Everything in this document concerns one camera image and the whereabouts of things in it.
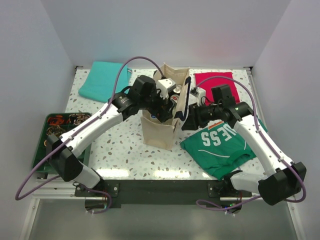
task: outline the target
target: speckled white tabletop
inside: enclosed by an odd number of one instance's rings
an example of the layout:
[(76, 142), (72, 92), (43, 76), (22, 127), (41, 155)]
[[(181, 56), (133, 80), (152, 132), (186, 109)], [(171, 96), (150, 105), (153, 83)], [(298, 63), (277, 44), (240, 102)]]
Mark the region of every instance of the speckled white tabletop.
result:
[[(89, 72), (89, 69), (78, 69), (76, 71), (66, 112), (89, 112), (93, 114), (104, 105), (78, 94), (78, 90), (87, 79)], [(240, 81), (251, 90), (249, 78), (244, 69), (191, 68), (191, 87), (195, 86), (194, 74), (206, 72), (232, 72), (233, 79)], [(129, 84), (132, 85), (138, 75), (152, 77), (153, 73), (154, 69), (133, 69)], [(252, 106), (247, 92), (240, 86), (236, 86), (236, 88), (240, 100)], [(89, 167), (96, 170), (104, 179), (215, 179), (208, 176), (191, 156), (180, 147), (180, 142), (194, 134), (195, 131), (179, 131), (171, 151), (149, 146), (143, 143), (141, 114), (139, 112), (121, 124), (114, 126), (92, 143)], [(263, 173), (262, 165), (256, 158), (249, 160), (240, 168), (248, 173)]]

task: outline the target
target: cable clip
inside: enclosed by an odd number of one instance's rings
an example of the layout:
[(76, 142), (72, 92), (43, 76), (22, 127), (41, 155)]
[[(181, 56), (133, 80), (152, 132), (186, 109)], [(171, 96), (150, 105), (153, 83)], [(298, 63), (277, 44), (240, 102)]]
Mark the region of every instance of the cable clip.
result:
[(281, 157), (278, 159), (279, 163), (281, 163), (281, 162), (284, 161), (284, 160), (285, 160), (285, 157), (284, 157), (284, 156), (281, 156)]

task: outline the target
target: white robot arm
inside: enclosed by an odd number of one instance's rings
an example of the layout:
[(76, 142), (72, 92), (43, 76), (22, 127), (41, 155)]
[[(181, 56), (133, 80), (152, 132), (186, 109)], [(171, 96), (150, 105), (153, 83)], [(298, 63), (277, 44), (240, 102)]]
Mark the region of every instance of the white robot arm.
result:
[(260, 125), (256, 128), (257, 116), (247, 103), (236, 103), (228, 85), (211, 90), (214, 102), (208, 106), (199, 100), (198, 96), (202, 99), (204, 94), (202, 88), (191, 90), (190, 94), (198, 97), (198, 101), (189, 106), (189, 115), (182, 130), (197, 130), (211, 120), (223, 120), (243, 137), (264, 169), (263, 174), (234, 171), (224, 177), (223, 187), (260, 194), (269, 205), (300, 192), (302, 185), (298, 178), (304, 180), (306, 167), (301, 162), (294, 163), (284, 154)]
[[(190, 77), (185, 81), (188, 88), (190, 81)], [(50, 135), (47, 139), (47, 153), (52, 152), (62, 143), (66, 144), (48, 160), (49, 163), (64, 181), (75, 181), (93, 189), (103, 179), (96, 171), (79, 162), (77, 157), (101, 134), (137, 114), (140, 109), (148, 110), (160, 122), (172, 118), (176, 102), (171, 101), (170, 97), (175, 94), (175, 88), (176, 83), (170, 78), (161, 79), (156, 83), (150, 77), (139, 76), (133, 86), (127, 88), (128, 93), (123, 90), (115, 94), (109, 107), (109, 103), (106, 103), (89, 119), (73, 130), (62, 134), (60, 138), (54, 134)]]

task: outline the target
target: green tray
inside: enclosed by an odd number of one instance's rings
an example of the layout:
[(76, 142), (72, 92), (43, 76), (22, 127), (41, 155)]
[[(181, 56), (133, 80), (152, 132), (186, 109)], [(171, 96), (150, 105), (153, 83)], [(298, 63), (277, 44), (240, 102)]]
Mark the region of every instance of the green tray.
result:
[[(35, 157), (33, 160), (33, 167), (35, 167), (45, 156), (46, 156), (46, 146), (45, 140), (47, 140), (47, 130), (50, 128), (51, 130), (54, 128), (58, 133), (66, 133), (75, 127), (85, 119), (85, 117), (91, 116), (89, 112), (68, 112), (68, 113), (51, 113), (45, 118), (45, 122), (43, 124), (42, 132), (39, 138), (39, 142), (37, 145), (37, 149), (35, 152)], [(91, 144), (83, 151), (83, 153), (77, 158), (81, 163), (88, 166), (89, 157), (90, 157)], [(52, 166), (45, 162), (37, 169), (38, 173), (46, 173), (46, 174), (57, 174), (56, 170), (52, 168)]]

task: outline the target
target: black mounting plate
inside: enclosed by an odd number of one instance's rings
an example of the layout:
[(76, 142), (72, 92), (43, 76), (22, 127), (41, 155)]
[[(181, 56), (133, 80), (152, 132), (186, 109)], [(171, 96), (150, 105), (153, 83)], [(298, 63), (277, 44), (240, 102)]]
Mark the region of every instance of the black mounting plate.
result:
[[(227, 205), (230, 200), (221, 202), (216, 191), (217, 180), (104, 180), (104, 189), (112, 197), (112, 208), (121, 208), (122, 204), (145, 205), (195, 205), (198, 199), (204, 199), (218, 205)], [(75, 190), (76, 197), (102, 197), (101, 194), (85, 189)], [(228, 197), (237, 196), (230, 193)], [(250, 197), (245, 192), (243, 197)]]

